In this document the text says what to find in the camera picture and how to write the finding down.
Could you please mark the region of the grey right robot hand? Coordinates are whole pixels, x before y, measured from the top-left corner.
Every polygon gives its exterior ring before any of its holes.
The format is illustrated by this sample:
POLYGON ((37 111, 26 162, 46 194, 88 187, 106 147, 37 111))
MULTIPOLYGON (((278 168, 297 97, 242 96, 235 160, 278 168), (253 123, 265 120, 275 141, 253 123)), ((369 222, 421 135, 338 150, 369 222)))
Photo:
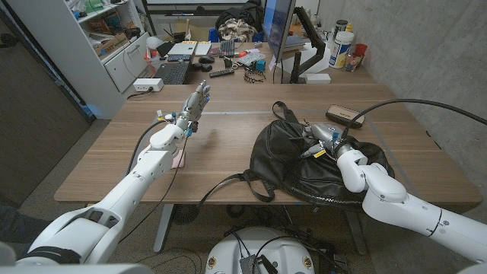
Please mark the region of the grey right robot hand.
POLYGON ((309 139, 316 139, 318 143, 311 146, 300 155, 300 158, 314 156, 315 158, 327 154, 330 158, 338 160, 341 156, 353 155, 353 147, 342 140, 343 131, 339 127, 329 124, 316 124, 305 126, 302 136, 309 139))

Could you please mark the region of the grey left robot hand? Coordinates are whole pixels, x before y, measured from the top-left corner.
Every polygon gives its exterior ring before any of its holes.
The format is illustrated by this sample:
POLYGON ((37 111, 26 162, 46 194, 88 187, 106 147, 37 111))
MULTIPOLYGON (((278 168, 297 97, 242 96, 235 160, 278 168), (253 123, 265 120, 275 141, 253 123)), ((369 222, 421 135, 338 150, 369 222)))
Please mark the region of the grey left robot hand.
POLYGON ((195 91, 184 101, 176 118, 176 125, 182 130, 187 130, 190 123, 199 120, 205 105, 209 102, 210 88, 206 84, 206 80, 202 80, 195 91))

